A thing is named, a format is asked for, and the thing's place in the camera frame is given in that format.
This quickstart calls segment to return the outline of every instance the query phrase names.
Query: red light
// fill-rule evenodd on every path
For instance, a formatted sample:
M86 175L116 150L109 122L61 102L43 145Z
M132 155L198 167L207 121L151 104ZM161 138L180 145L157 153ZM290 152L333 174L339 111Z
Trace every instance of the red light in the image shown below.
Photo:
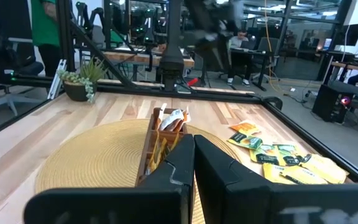
M347 106L351 103L351 99L348 96L345 96L341 99L341 104Z

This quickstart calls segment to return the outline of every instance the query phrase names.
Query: woven placemat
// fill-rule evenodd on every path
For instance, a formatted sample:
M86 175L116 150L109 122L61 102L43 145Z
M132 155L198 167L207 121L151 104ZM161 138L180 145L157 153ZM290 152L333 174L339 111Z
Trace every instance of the woven placemat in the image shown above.
M148 124L147 119L118 121L71 138L46 160L35 182L36 192L61 187L133 187ZM188 132L203 135L239 160L215 135L190 125ZM196 191L193 223L205 223Z

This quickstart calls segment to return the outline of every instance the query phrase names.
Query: desk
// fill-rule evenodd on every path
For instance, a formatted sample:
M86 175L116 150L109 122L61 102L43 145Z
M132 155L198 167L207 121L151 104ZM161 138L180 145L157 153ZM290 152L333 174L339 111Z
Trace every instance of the desk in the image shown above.
M255 86L257 86L258 88L260 88L262 91L266 91L266 89L262 86L262 81L264 79L264 71L266 68L266 61L269 59L269 57L273 57L273 52L266 52L263 54L262 52L256 52L254 50L238 49L238 48L230 48L230 51L232 53L237 53L237 54L247 54L247 55L263 57L262 68L260 69L260 75L258 78L258 82L257 83L252 82L252 83Z
M104 84L104 83L120 84L121 82L119 80L102 79L102 80L99 80L98 83L99 84ZM163 84L159 84L159 83L146 83L146 82L133 82L133 83L135 83L136 85L139 85L139 86L148 86L148 87L156 87L156 88L163 87ZM226 89L220 89L220 88L206 88L206 87L197 87L197 86L192 86L191 88L194 90L214 91L214 92L220 92L220 93L254 94L253 91L243 91L243 90L226 90Z
M334 67L332 74L334 75L334 78L337 77L339 73L339 69L343 68L343 71L341 73L341 76L339 77L339 81L343 82L345 80L345 76L348 70L357 70L358 71L358 65L347 65L346 63L342 62L331 62L331 66ZM331 74L326 75L326 78L324 79L324 84L328 84L328 81L331 79Z
M0 223L21 223L25 203L34 195L38 171L63 142L102 124L149 118L153 108L163 103L167 108L189 106L190 125L224 140L234 134L230 125L249 119L259 126L264 141L295 142L302 151L316 153L315 147L282 121L283 114L273 113L275 109L269 106L117 93L97 93L95 103L89 104L71 101L63 94L0 132ZM251 162L248 150L230 147L241 163L262 173L262 166Z
M150 57L147 54L127 54L121 52L104 52L104 55L111 61L120 63L125 61L134 65L133 80L137 81L137 66L148 65ZM160 65L161 56L153 56L153 66L157 67ZM184 58L185 69L194 67L194 60L192 58Z

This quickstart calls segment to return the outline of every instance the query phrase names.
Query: green tea packet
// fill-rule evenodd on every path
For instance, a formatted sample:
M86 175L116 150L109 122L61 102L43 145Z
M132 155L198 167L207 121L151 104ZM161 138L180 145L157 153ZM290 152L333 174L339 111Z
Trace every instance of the green tea packet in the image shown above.
M262 145L261 138L246 134L243 130L238 131L236 134L227 140L229 143L237 146L246 147L251 150L256 150Z
M277 148L272 145L263 144L256 150L250 150L249 154L252 161L260 164L286 165L283 160L280 160L280 153Z
M282 159L287 166L296 166L303 160L301 152L296 145L274 144L273 146L275 146L280 153L279 159Z

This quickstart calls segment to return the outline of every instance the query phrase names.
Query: wooden caddy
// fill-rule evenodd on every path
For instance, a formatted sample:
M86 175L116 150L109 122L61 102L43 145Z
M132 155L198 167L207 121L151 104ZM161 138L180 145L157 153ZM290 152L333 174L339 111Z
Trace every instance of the wooden caddy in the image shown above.
M175 109L166 108L164 114L171 114ZM153 114L150 118L149 126L147 128L146 139L144 142L144 147L142 151L142 157L140 158L139 169L137 171L135 186L146 178L145 173L147 169L147 164L152 157L155 141L157 139L157 131L155 130L155 122L157 121L160 108L154 108ZM179 140L183 137L184 134L187 134L187 126L183 124L182 129L179 131ZM160 131L160 142L165 138L167 139L168 146L172 146L175 141L177 134L172 131Z

